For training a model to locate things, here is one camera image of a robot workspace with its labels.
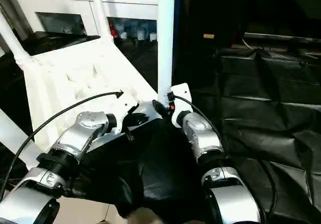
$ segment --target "black connector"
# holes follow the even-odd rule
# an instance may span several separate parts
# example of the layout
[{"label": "black connector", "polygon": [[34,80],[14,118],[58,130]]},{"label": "black connector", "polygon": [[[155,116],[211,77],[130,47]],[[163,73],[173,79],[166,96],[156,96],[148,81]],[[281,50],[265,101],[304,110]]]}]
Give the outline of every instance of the black connector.
[{"label": "black connector", "polygon": [[234,167],[233,162],[221,150],[212,150],[201,155],[198,158],[198,164],[203,173],[219,167]]},{"label": "black connector", "polygon": [[189,110],[180,112],[180,114],[177,116],[176,123],[179,126],[183,127],[184,118],[185,118],[186,115],[188,115],[190,113],[191,113],[191,111],[189,111]]},{"label": "black connector", "polygon": [[170,92],[167,94],[167,97],[169,98],[169,101],[172,102],[175,100],[175,95],[173,92]]},{"label": "black connector", "polygon": [[69,179],[78,166],[78,161],[63,150],[51,149],[47,154],[40,154],[37,160],[39,168],[52,171],[65,180]]},{"label": "black connector", "polygon": [[149,120],[149,117],[146,114],[132,113],[132,114],[126,115],[126,117],[122,122],[122,125],[123,127],[134,127],[134,126],[142,125],[143,123],[146,123],[148,120]]},{"label": "black connector", "polygon": [[107,114],[106,116],[108,118],[108,127],[106,133],[110,133],[112,128],[117,127],[117,119],[113,114]]},{"label": "black connector", "polygon": [[123,91],[120,91],[120,92],[116,92],[115,95],[116,95],[116,98],[119,98],[120,96],[123,95]]},{"label": "black connector", "polygon": [[167,119],[169,117],[168,110],[157,100],[152,101],[152,106],[154,107],[155,111],[163,118]]}]

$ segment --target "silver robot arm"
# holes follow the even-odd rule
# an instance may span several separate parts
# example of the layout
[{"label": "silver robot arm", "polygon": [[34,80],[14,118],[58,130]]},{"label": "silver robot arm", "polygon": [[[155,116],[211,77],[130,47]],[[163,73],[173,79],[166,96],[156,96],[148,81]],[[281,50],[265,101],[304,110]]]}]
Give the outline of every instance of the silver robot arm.
[{"label": "silver robot arm", "polygon": [[39,165],[32,168],[0,203],[0,224],[51,224],[59,211],[56,201],[66,182],[96,138],[106,133],[118,134],[122,121],[137,105],[123,94],[113,114],[82,112],[47,154],[38,156]]},{"label": "silver robot arm", "polygon": [[[187,84],[174,86],[172,91],[171,96],[182,96],[191,101]],[[177,98],[171,100],[175,110],[172,123],[183,129],[202,172],[201,182],[210,206],[211,223],[261,223],[259,208],[227,158],[218,134],[185,102]]]}]

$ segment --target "silver metal joint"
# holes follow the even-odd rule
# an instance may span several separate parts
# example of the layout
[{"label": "silver metal joint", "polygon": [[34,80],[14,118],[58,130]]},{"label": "silver metal joint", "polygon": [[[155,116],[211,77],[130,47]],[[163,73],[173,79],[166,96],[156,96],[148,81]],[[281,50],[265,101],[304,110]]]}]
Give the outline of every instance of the silver metal joint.
[{"label": "silver metal joint", "polygon": [[92,141],[106,133],[108,124],[104,112],[82,112],[77,116],[75,124],[59,137],[52,149],[66,151],[79,162]]},{"label": "silver metal joint", "polygon": [[202,177],[202,184],[207,182],[211,197],[215,198],[222,224],[252,221],[261,222],[259,208],[241,180],[236,169],[232,167],[218,167],[209,170]]},{"label": "silver metal joint", "polygon": [[54,188],[59,185],[63,186],[64,188],[66,188],[66,186],[67,186],[66,181],[61,176],[59,176],[51,171],[47,171],[45,173],[45,175],[43,176],[43,178],[40,181],[40,184],[44,185],[46,187],[49,187],[49,188]]},{"label": "silver metal joint", "polygon": [[224,151],[220,139],[211,125],[197,113],[189,113],[184,117],[183,131],[192,144],[197,162],[200,156],[210,151]]}]

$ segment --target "white chair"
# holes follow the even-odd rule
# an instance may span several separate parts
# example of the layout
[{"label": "white chair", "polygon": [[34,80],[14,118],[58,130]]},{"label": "white chair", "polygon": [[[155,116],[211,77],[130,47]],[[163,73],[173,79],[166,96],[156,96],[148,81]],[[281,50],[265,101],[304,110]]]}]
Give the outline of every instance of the white chair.
[{"label": "white chair", "polygon": [[[151,106],[153,99],[168,105],[166,93],[171,88],[172,77],[174,0],[159,0],[158,3],[158,97],[114,45],[102,1],[94,0],[94,3],[100,39],[35,56],[30,56],[22,48],[0,14],[0,33],[24,72],[33,129],[84,98],[119,89],[134,96],[143,106],[140,110],[151,119],[157,118]],[[114,101],[114,96],[101,97],[63,114],[35,136],[36,145],[42,151],[48,150],[73,124],[77,113],[84,110],[107,113]]]}]

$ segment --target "black cloth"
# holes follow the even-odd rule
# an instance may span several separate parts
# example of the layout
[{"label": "black cloth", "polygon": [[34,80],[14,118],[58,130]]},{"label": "black cloth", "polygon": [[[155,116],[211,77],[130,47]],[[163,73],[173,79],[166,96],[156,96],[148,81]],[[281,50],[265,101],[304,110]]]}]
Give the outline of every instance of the black cloth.
[{"label": "black cloth", "polygon": [[268,164],[278,201],[271,223],[319,223],[320,60],[260,50],[185,51],[176,83],[219,128],[223,146],[268,210]]},{"label": "black cloth", "polygon": [[144,206],[168,223],[203,220],[201,176],[184,134],[157,119],[132,135],[87,153],[65,196],[115,204],[123,217]]},{"label": "black cloth", "polygon": [[[13,157],[14,154],[8,150],[6,146],[0,143],[0,186],[3,184],[3,179],[7,174]],[[7,183],[7,190],[12,190],[27,172],[26,164],[22,160],[18,159],[11,171],[11,175]]]}]

